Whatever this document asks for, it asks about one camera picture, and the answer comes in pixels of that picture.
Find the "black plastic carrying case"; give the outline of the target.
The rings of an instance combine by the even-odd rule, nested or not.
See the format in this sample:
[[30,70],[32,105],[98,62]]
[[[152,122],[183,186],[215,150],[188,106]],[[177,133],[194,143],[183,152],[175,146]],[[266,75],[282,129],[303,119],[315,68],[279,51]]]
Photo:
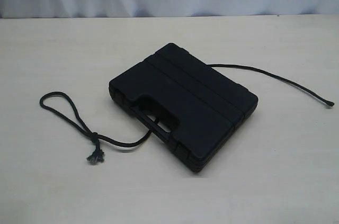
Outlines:
[[109,92],[195,173],[258,104],[247,88],[174,43],[112,79]]

